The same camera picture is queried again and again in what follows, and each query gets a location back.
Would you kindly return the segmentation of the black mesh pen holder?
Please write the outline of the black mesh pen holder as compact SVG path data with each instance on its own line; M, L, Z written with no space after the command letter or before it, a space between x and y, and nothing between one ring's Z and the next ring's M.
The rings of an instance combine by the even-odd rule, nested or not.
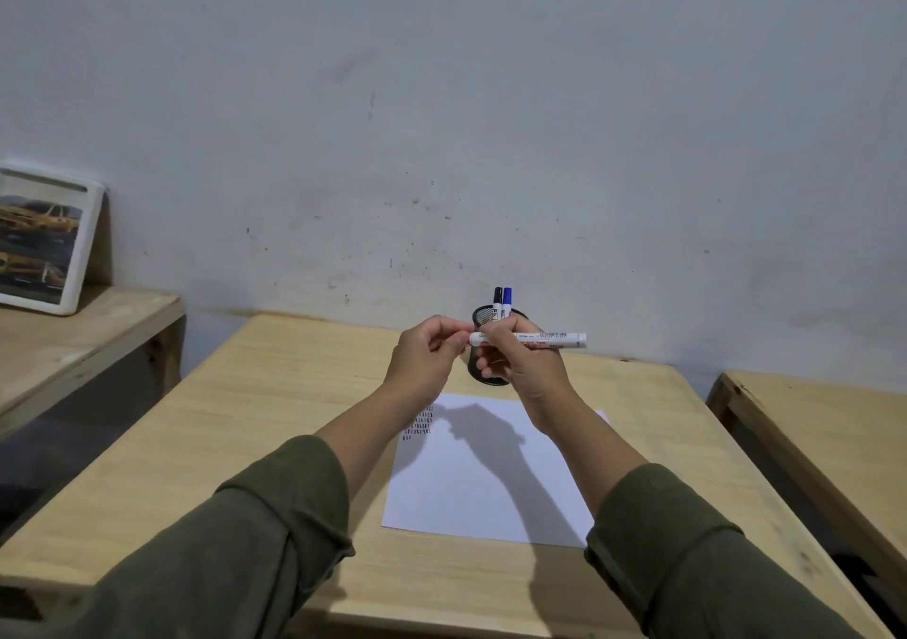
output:
M471 317L473 321L473 328L475 332L480 332L484 324L488 324L494 319L494 306L493 304L483 305L473 311ZM508 386L509 382L504 378L491 377L485 378L482 376L481 370L477 368L477 359L479 357L478 348L472 346L468 351L467 357L467 370L470 376L473 377L475 381L478 381L484 385L493 386L493 387L504 387Z

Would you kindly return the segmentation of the wooden side table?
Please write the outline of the wooden side table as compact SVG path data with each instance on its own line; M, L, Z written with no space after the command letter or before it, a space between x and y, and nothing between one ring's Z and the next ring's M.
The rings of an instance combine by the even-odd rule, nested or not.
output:
M0 441L135 350L166 396L180 382L186 314L176 294L119 286L90 287L69 316L0 306Z
M706 404L727 430L748 429L907 601L907 393L726 370Z

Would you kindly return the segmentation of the person's left hand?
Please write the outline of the person's left hand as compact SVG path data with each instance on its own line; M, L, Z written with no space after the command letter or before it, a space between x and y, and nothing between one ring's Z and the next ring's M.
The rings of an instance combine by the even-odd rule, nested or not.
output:
M441 394L453 364L444 364L434 355L434 339L470 336L471 323L434 315L405 330L391 355L381 391L393 398L408 415L431 405Z

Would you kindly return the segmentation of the white framed car picture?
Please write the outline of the white framed car picture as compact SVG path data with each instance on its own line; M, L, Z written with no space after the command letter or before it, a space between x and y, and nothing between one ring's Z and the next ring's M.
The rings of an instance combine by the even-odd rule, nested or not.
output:
M106 196L93 179L0 160L0 304L77 312Z

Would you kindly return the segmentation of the person's right forearm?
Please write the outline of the person's right forearm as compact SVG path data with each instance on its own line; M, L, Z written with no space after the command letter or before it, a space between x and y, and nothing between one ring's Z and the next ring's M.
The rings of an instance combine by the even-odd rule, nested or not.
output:
M575 393L522 399L594 516L584 556L648 639L863 639Z

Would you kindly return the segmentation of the person's left forearm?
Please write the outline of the person's left forearm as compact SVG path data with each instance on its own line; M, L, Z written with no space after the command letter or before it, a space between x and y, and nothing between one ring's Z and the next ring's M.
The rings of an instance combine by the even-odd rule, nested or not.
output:
M431 400L382 386L315 435L287 440L33 633L2 639L278 639L355 554L355 484Z

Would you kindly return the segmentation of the person's right hand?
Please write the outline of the person's right hand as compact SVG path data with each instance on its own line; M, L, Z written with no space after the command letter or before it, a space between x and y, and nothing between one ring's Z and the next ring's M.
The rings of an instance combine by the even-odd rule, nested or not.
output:
M485 380L507 381L519 396L532 424L549 435L557 409L579 399L568 371L556 349L535 349L523 345L517 334L541 333L542 329L522 315L511 315L484 324L486 339L476 353L476 369Z

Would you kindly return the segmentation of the white paper sheet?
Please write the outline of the white paper sheet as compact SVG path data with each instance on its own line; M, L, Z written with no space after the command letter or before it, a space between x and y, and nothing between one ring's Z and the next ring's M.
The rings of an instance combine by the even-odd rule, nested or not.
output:
M382 526L584 546L593 516L518 400L442 394L398 440Z

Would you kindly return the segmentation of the white marker pen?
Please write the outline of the white marker pen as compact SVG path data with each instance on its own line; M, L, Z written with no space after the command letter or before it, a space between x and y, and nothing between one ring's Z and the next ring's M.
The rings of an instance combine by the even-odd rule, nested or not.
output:
M584 333L514 332L513 336L521 346L528 349L585 349L587 336ZM481 332L470 335L469 345L475 348L498 347Z

